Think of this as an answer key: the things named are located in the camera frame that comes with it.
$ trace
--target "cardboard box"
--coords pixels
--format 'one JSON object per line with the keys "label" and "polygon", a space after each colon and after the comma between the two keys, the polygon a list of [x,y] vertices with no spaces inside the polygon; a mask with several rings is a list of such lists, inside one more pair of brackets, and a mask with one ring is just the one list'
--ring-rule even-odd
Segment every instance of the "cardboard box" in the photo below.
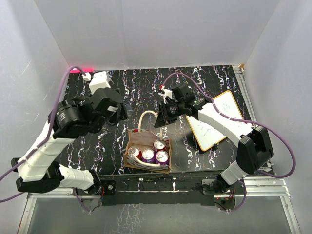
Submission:
{"label": "cardboard box", "polygon": [[172,156],[172,143],[170,139],[164,140],[167,143],[167,153],[169,154],[168,165],[158,165],[152,163],[142,162],[138,158],[132,158],[128,155],[128,149],[131,146],[137,146],[141,151],[146,148],[152,148],[155,140],[159,139],[154,133],[147,129],[133,129],[128,130],[129,142],[126,147],[126,152],[123,155],[123,161],[125,167],[144,169],[160,173],[169,173],[171,170],[171,156]]}

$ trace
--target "wire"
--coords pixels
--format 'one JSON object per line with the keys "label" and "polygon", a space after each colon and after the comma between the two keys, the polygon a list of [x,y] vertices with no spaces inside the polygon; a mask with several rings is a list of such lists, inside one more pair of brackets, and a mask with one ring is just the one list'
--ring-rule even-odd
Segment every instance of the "wire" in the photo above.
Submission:
{"label": "wire", "polygon": [[193,80],[191,77],[189,77],[189,76],[186,75],[186,74],[183,74],[183,73],[181,73],[181,72],[174,72],[174,73],[171,73],[171,74],[165,79],[165,81],[163,82],[163,85],[165,85],[165,83],[167,82],[167,80],[168,80],[171,76],[173,76],[173,75],[183,75],[183,76],[185,76],[186,78],[188,78],[189,80],[191,80],[191,81],[194,83],[194,85],[197,87],[197,89],[198,89],[205,97],[207,97],[207,98],[209,98],[209,99],[211,100],[215,111],[217,111],[222,117],[225,117],[225,118],[227,118],[227,119],[229,119],[229,120],[231,120],[231,121],[243,122],[243,123],[251,123],[251,124],[256,124],[256,125],[262,126],[262,127],[266,128],[266,129],[268,129],[271,133],[273,133],[275,136],[277,136],[277,137],[284,143],[284,145],[286,146],[286,148],[288,149],[288,151],[289,151],[289,153],[291,154],[291,157],[292,157],[292,168],[291,168],[291,170],[290,170],[288,173],[286,173],[285,175],[271,175],[271,174],[269,174],[269,173],[267,173],[267,172],[263,172],[263,171],[261,171],[261,170],[258,170],[260,173],[262,173],[262,174],[264,174],[264,175],[266,175],[266,176],[271,176],[271,177],[273,177],[273,178],[286,178],[286,177],[289,177],[291,174],[293,174],[293,172],[294,172],[294,170],[295,170],[295,168],[296,168],[296,158],[295,158],[294,152],[293,152],[291,146],[289,145],[289,143],[288,143],[279,133],[277,133],[275,130],[273,130],[272,128],[270,128],[269,126],[267,126],[267,125],[265,125],[265,124],[263,124],[263,123],[259,123],[259,122],[252,121],[252,120],[244,120],[244,119],[231,118],[231,117],[229,117],[229,116],[227,116],[227,115],[221,113],[221,112],[219,111],[219,109],[217,108],[213,97],[210,96],[210,95],[205,94],[205,92],[204,92],[204,91],[201,89],[201,87],[196,83],[196,81]]}
{"label": "wire", "polygon": [[[143,117],[146,115],[146,114],[153,114],[156,118],[158,117],[158,114],[155,112],[155,111],[144,111],[141,116],[140,116],[140,119],[138,121],[138,129],[141,129],[141,125],[142,125],[142,121],[143,121]],[[160,128],[159,130],[159,138],[162,140],[162,128]]]}
{"label": "wire", "polygon": [[7,198],[7,199],[0,200],[0,203],[3,203],[3,202],[6,202],[6,201],[9,201],[9,200],[12,200],[13,198],[18,197],[18,196],[22,195],[23,193],[24,193],[24,192],[20,192],[20,193],[15,194],[14,196],[11,196],[11,197],[9,197],[9,198]]}
{"label": "wire", "polygon": [[104,196],[104,194],[105,194],[105,190],[104,190],[104,187],[102,187],[102,188],[100,189],[100,191],[99,191],[99,199],[100,199],[100,201],[101,201],[101,204],[102,204],[102,202],[103,202],[103,196]]}
{"label": "wire", "polygon": [[215,204],[218,204],[219,206],[221,206],[221,208],[223,208],[223,209],[226,211],[226,209],[224,208],[224,206],[222,206],[220,203],[215,202]]}
{"label": "wire", "polygon": [[[244,204],[244,202],[245,202],[245,200],[246,200],[246,196],[247,196],[247,190],[246,190],[246,185],[245,185],[245,183],[244,182],[242,182],[242,181],[238,181],[238,183],[240,183],[243,187],[244,187],[244,196],[243,196],[243,200],[241,201],[241,203],[237,206],[237,207],[235,207],[235,208],[233,208],[232,210],[231,209],[228,209],[228,210],[226,210],[223,206],[221,206],[219,203],[217,203],[217,202],[215,202],[215,203],[217,203],[218,205],[220,205],[224,210],[221,210],[221,211],[225,211],[225,212],[233,212],[233,211],[237,211],[243,204]],[[218,211],[218,210],[216,210],[216,209],[214,209],[214,208],[210,208],[210,207],[204,207],[203,206],[203,208],[205,208],[205,209],[210,209],[210,210],[214,210],[214,211]]]}
{"label": "wire", "polygon": [[95,206],[95,207],[91,210],[91,212],[93,212],[96,208],[99,208],[99,207],[100,207],[100,205]]}
{"label": "wire", "polygon": [[91,213],[92,211],[80,200],[77,192],[76,192],[76,188],[72,188],[74,191],[74,195],[76,196],[77,200],[79,201],[79,203],[81,204],[81,206],[89,213]]}
{"label": "wire", "polygon": [[243,196],[243,200],[242,200],[242,202],[241,202],[237,207],[235,207],[235,208],[234,208],[233,210],[231,210],[231,211],[236,211],[236,210],[238,210],[238,209],[244,204],[244,202],[245,202],[245,200],[246,200],[246,196],[247,196],[246,185],[245,185],[245,183],[242,182],[242,181],[239,181],[239,183],[244,187],[244,196]]}
{"label": "wire", "polygon": [[232,199],[234,197],[234,194],[236,192],[236,188],[234,188],[232,191],[231,191],[231,195],[229,196],[228,199]]}
{"label": "wire", "polygon": [[[48,130],[48,133],[47,133],[47,136],[46,138],[40,142],[36,148],[32,149],[29,154],[26,156],[26,159],[25,160],[22,160],[21,162],[19,162],[18,164],[16,164],[14,167],[10,168],[7,172],[5,172],[3,175],[0,176],[0,181],[2,181],[8,174],[10,174],[12,171],[14,171],[17,167],[19,167],[20,165],[22,165],[26,160],[28,160],[33,154],[34,152],[37,151],[38,148],[40,148],[42,145],[44,145],[45,143],[47,143],[47,141],[49,140],[50,138],[50,135],[51,135],[51,132],[52,132],[52,129],[53,129],[53,123],[54,123],[54,120],[55,120],[55,115],[56,115],[56,112],[57,112],[57,108],[58,108],[58,104],[59,104],[59,99],[60,99],[60,96],[62,94],[62,90],[63,90],[63,87],[64,87],[64,84],[67,80],[67,77],[69,76],[70,74],[70,71],[73,70],[74,68],[78,69],[81,71],[82,74],[86,75],[85,72],[80,68],[80,67],[77,67],[77,66],[71,66],[69,67],[66,72],[64,73],[63,77],[62,77],[62,80],[59,84],[59,87],[58,87],[58,94],[57,94],[57,98],[54,102],[54,106],[53,106],[53,109],[52,109],[52,112],[51,112],[51,115],[50,115],[50,126],[49,126],[49,130]],[[22,193],[18,193],[14,196],[11,196],[7,199],[4,199],[4,200],[0,200],[0,202],[5,202],[5,201],[9,201],[19,195],[21,195]]]}

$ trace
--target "white enclosure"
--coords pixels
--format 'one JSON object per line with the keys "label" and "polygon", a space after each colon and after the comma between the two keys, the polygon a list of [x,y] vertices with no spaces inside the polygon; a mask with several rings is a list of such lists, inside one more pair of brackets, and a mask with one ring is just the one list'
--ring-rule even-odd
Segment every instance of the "white enclosure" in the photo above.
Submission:
{"label": "white enclosure", "polygon": [[[297,155],[286,180],[300,228],[311,232],[312,3],[308,0],[0,0],[0,174],[24,155],[51,111],[69,65],[96,70],[245,63],[257,120]],[[275,170],[291,158],[273,138]],[[1,196],[14,195],[12,174]],[[25,195],[1,204],[14,233]]]}
{"label": "white enclosure", "polygon": [[245,63],[278,0],[35,0],[69,65]]}

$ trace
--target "whiteboard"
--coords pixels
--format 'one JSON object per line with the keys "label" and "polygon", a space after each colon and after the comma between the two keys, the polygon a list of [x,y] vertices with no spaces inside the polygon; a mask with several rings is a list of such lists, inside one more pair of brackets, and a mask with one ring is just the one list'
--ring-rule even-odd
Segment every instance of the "whiteboard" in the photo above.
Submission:
{"label": "whiteboard", "polygon": [[[216,96],[214,102],[220,112],[233,118],[243,119],[230,90]],[[226,138],[221,132],[207,123],[190,116],[186,116],[186,119],[202,151],[209,150],[214,144]]]}

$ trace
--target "black table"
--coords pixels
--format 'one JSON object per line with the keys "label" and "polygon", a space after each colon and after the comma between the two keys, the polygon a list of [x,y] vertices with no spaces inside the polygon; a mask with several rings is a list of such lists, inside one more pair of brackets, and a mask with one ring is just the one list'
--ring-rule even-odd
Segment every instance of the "black table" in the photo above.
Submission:
{"label": "black table", "polygon": [[[250,119],[231,65],[110,71],[111,87],[121,89],[124,102],[133,108],[133,115],[117,126],[105,126],[98,134],[79,137],[64,149],[58,161],[72,168],[94,169],[102,176],[146,173],[146,170],[125,168],[123,165],[123,154],[128,142],[127,129],[137,128],[144,111],[158,111],[161,97],[157,91],[164,79],[173,72],[193,77],[213,97],[231,90],[243,117]],[[166,87],[180,83],[187,83],[199,95],[193,83],[183,76],[173,76]],[[91,94],[90,89],[81,75],[71,74],[64,99],[88,94]],[[154,129],[155,120],[154,116],[147,115],[142,127],[154,133],[159,132],[159,129]],[[172,172],[224,170],[235,160],[236,147],[228,139],[220,142],[217,151],[202,152],[185,117],[165,127],[163,132],[173,141]]]}

